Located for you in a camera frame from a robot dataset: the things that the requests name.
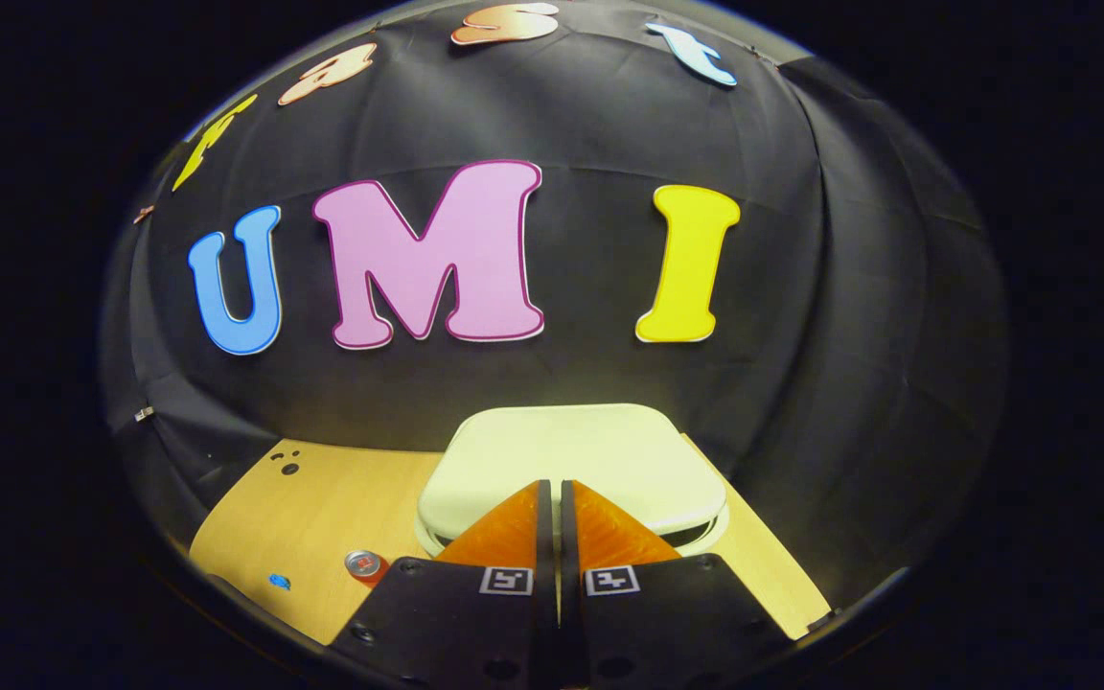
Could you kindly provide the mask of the orange pop can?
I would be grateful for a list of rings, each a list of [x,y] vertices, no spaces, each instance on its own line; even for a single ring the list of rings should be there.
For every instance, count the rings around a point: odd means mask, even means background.
[[[368,588],[373,588],[385,576],[390,563],[374,551],[357,549],[344,556],[343,566],[357,582]]]

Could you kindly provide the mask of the pale green garbage bin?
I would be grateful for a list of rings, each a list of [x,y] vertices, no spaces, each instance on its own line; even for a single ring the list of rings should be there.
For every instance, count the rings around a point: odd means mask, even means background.
[[[442,554],[539,480],[553,493],[566,480],[586,484],[682,556],[713,549],[730,527],[723,478],[664,412],[629,402],[514,406],[477,412],[456,428],[418,497],[420,545]]]

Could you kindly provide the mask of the black backdrop cloth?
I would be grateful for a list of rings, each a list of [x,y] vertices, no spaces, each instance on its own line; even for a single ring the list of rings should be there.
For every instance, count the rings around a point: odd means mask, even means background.
[[[492,1],[333,32],[145,179],[98,354],[150,527],[188,550],[282,438],[438,452],[487,408],[640,403],[834,608],[928,558],[1007,382],[967,187],[822,59],[645,0],[452,43]]]

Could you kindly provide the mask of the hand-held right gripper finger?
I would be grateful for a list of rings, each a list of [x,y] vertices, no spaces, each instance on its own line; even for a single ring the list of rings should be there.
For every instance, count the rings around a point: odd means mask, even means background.
[[[794,640],[715,553],[586,567],[586,493],[562,484],[560,671],[584,690],[737,690]]]
[[[332,650],[358,664],[371,690],[555,690],[555,529],[551,486],[534,482],[535,506],[518,549],[530,566],[499,558],[482,566],[399,558]]]

